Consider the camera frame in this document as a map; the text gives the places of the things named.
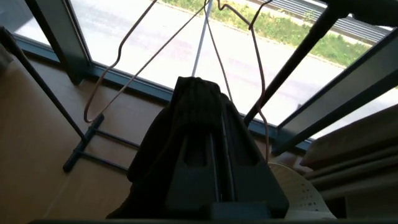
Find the grass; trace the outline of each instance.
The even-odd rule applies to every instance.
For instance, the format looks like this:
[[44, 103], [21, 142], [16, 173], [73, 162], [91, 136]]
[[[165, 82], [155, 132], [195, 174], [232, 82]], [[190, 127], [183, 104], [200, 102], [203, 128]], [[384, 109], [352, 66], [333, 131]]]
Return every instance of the grass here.
[[[161, 0], [173, 6], [181, 7], [183, 9], [196, 12], [203, 5], [203, 0]], [[248, 26], [232, 11], [224, 9], [218, 10], [217, 1], [213, 2], [210, 17], [229, 24], [238, 29], [248, 30]], [[228, 2], [238, 12], [240, 12], [246, 19], [251, 21], [256, 11], [248, 5], [237, 4], [235, 2]], [[310, 26], [303, 24], [299, 25], [292, 22], [287, 17], [273, 17], [269, 13], [260, 13], [254, 25], [256, 35], [275, 40], [285, 45], [297, 47], [304, 37], [308, 34]], [[337, 64], [348, 66], [360, 57], [369, 47], [367, 45], [356, 43], [352, 44], [345, 41], [341, 35], [327, 34], [324, 36], [311, 50], [311, 54], [335, 62]]]

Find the brown floor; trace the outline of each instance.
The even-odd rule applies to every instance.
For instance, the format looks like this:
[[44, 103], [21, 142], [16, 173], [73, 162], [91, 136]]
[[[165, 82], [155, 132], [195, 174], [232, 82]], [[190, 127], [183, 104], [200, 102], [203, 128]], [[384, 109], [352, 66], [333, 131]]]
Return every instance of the brown floor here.
[[[83, 107], [93, 83], [74, 86], [65, 72], [31, 61], [83, 132]], [[102, 87], [91, 107], [98, 111], [116, 93]], [[140, 143], [161, 106], [121, 95], [101, 129]], [[125, 199], [130, 183], [111, 169], [80, 159], [71, 173], [63, 163], [80, 138], [18, 62], [0, 76], [0, 223], [37, 218], [102, 219]], [[135, 150], [96, 136], [86, 148], [128, 166]]]

